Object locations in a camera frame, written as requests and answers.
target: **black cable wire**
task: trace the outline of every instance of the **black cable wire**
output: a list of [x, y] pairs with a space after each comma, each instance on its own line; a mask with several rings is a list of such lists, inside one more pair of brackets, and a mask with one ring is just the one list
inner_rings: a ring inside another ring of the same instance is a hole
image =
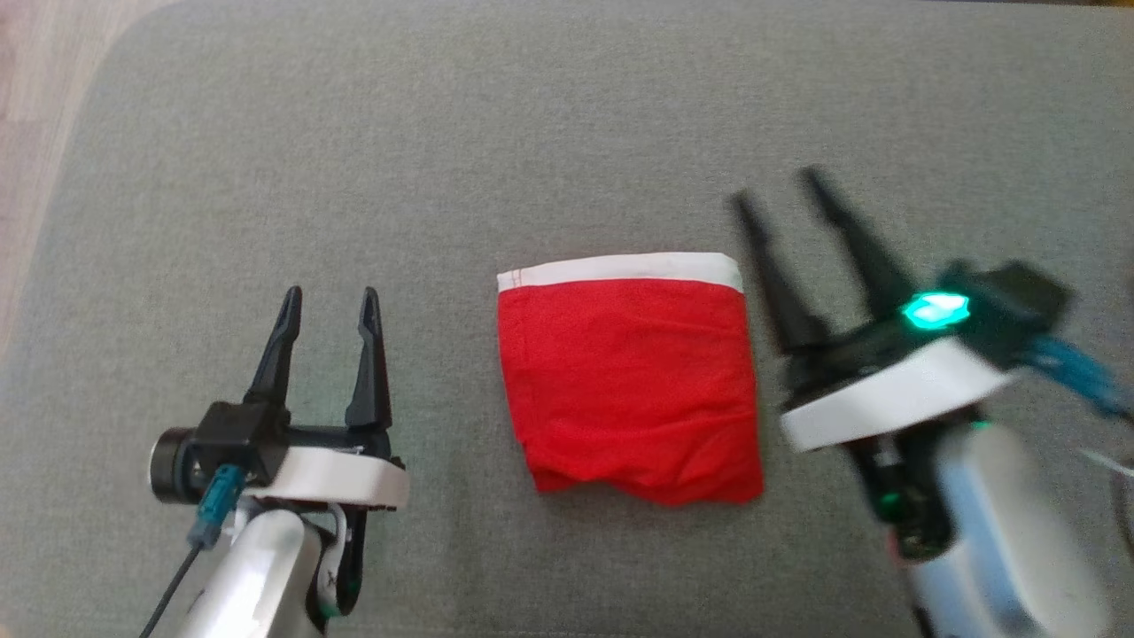
[[188, 573], [189, 567], [193, 565], [193, 561], [197, 559], [197, 554], [201, 553], [201, 545], [194, 545], [189, 550], [189, 555], [185, 556], [181, 561], [181, 567], [177, 569], [177, 573], [174, 575], [174, 580], [169, 581], [169, 587], [166, 588], [166, 593], [161, 595], [161, 601], [158, 601], [158, 606], [153, 610], [153, 615], [150, 616], [150, 622], [145, 623], [145, 629], [138, 638], [150, 638], [153, 633], [155, 627], [158, 627], [158, 621], [161, 620], [161, 614], [166, 612], [166, 607], [169, 606], [169, 601], [174, 597], [174, 592], [177, 592], [177, 586], [181, 584], [181, 579]]
[[[1127, 410], [1119, 416], [1127, 426], [1134, 428], [1134, 411]], [[1134, 468], [1134, 458], [1123, 462], [1126, 468]], [[1134, 522], [1131, 522], [1131, 493], [1129, 484], [1134, 480], [1123, 473], [1115, 473], [1110, 477], [1110, 504], [1115, 512], [1115, 522], [1118, 524], [1118, 534], [1122, 536], [1123, 545], [1126, 546], [1126, 554], [1134, 562]]]

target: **green led light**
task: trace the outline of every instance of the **green led light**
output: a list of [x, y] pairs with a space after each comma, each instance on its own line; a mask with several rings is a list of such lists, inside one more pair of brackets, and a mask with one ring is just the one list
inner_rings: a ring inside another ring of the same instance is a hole
[[339, 613], [338, 607], [324, 603], [319, 603], [319, 613], [323, 614], [323, 618], [339, 618], [342, 615]]
[[902, 495], [888, 492], [878, 500], [878, 513], [883, 521], [894, 522], [902, 516]]
[[968, 297], [954, 292], [921, 292], [902, 308], [909, 323], [922, 331], [940, 331], [968, 317]]

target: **red cloth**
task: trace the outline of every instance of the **red cloth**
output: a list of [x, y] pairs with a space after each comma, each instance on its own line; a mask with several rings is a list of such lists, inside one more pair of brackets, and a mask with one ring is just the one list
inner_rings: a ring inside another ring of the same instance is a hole
[[602, 480], [667, 505], [763, 492], [737, 289], [648, 278], [524, 284], [500, 292], [499, 332], [513, 426], [540, 492]]

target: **robotic arm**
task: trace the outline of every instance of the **robotic arm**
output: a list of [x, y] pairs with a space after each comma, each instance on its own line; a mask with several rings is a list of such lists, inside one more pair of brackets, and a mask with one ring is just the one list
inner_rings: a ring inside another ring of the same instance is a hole
[[793, 446], [847, 451], [926, 638], [1100, 636], [1106, 595], [1081, 546], [1018, 437], [980, 407], [1031, 365], [1129, 419], [1112, 380], [1050, 338], [1068, 290], [1019, 262], [955, 262], [920, 288], [814, 168], [803, 178], [850, 253], [871, 318], [832, 337], [772, 257], [753, 197], [733, 198], [788, 357]]
[[[198, 504], [191, 553], [146, 637], [201, 550], [235, 510], [232, 546], [181, 628], [183, 638], [315, 638], [347, 615], [362, 587], [366, 517], [406, 504], [409, 478], [391, 457], [390, 393], [378, 294], [366, 288], [363, 339], [346, 427], [297, 427], [285, 407], [302, 292], [288, 290], [252, 386], [213, 403], [196, 428], [159, 437], [150, 487], [166, 503]], [[321, 525], [319, 519], [329, 519]]]

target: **gray couch cushion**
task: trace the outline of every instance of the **gray couch cushion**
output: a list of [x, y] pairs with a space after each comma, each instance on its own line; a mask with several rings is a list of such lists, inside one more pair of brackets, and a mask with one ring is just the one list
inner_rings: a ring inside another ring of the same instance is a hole
[[[358, 611], [333, 636], [914, 636], [846, 460], [792, 454], [777, 432], [756, 303], [763, 499], [538, 496], [508, 423], [493, 274], [660, 249], [747, 267], [721, 202], [752, 185], [798, 278], [850, 326], [843, 256], [793, 179], [820, 161], [922, 275], [1016, 256], [1073, 283], [1066, 334], [1134, 378], [1132, 27], [1118, 11], [795, 0], [152, 16], [91, 90], [0, 376], [0, 621], [138, 630], [192, 519], [149, 494], [150, 446], [240, 397], [298, 282], [296, 419], [341, 423], [375, 286], [415, 480], [408, 509], [375, 517]], [[1131, 635], [1106, 476], [1070, 452], [1128, 439], [1039, 381], [991, 414], [1038, 450]]]

